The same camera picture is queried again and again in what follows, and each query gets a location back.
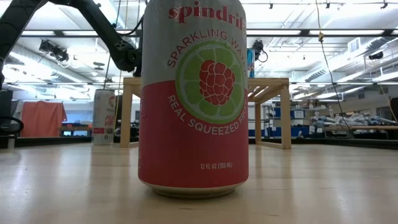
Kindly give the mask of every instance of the wooden table leg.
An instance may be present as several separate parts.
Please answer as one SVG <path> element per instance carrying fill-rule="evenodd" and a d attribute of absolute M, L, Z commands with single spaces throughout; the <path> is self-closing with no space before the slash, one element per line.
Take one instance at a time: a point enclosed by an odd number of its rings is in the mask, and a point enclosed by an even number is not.
<path fill-rule="evenodd" d="M 123 108 L 122 108 L 122 129 L 120 147 L 128 148 L 130 144 L 131 131 L 131 106 L 132 106 L 132 86 L 123 86 Z"/>
<path fill-rule="evenodd" d="M 254 106 L 254 124 L 256 129 L 256 144 L 261 142 L 261 104 L 256 103 Z"/>
<path fill-rule="evenodd" d="M 282 147 L 292 148 L 292 131 L 290 121 L 290 94 L 289 86 L 284 86 L 280 91 L 280 112 L 282 120 Z"/>

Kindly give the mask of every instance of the lime slice illustration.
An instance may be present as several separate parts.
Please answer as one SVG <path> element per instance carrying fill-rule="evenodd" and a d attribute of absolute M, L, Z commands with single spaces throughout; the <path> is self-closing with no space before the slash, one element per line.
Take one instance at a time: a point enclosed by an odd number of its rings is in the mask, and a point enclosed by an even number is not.
<path fill-rule="evenodd" d="M 184 108 L 211 124 L 235 120 L 244 104 L 243 66 L 226 42 L 194 46 L 178 65 L 175 85 Z"/>

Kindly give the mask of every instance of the red cloth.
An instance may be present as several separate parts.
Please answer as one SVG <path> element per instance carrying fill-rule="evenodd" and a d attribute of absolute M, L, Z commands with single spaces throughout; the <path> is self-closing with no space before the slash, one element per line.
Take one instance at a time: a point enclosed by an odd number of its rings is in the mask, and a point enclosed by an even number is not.
<path fill-rule="evenodd" d="M 63 103 L 26 102 L 22 109 L 25 128 L 21 137 L 59 137 L 62 121 L 66 120 Z"/>

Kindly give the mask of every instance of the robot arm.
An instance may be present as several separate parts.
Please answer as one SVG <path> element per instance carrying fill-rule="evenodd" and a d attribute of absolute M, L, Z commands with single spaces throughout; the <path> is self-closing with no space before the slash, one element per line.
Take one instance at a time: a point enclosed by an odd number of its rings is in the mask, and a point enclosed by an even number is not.
<path fill-rule="evenodd" d="M 131 72 L 141 65 L 140 51 L 123 40 L 93 0 L 13 0 L 0 18 L 0 90 L 4 82 L 2 68 L 8 55 L 35 11 L 47 2 L 78 9 L 104 41 L 120 70 Z"/>

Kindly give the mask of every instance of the spindrift can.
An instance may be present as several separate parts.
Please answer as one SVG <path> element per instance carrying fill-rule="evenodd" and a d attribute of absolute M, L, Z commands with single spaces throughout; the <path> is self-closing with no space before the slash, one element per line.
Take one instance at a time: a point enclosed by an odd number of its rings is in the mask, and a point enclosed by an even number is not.
<path fill-rule="evenodd" d="M 144 19 L 139 178 L 217 197 L 248 177 L 246 18 L 238 0 L 152 0 Z"/>
<path fill-rule="evenodd" d="M 254 50 L 253 49 L 248 49 L 248 74 L 249 74 L 249 78 L 254 78 L 254 63 L 255 63 Z"/>
<path fill-rule="evenodd" d="M 95 91 L 92 137 L 95 146 L 107 146 L 113 143 L 114 102 L 114 91 Z"/>

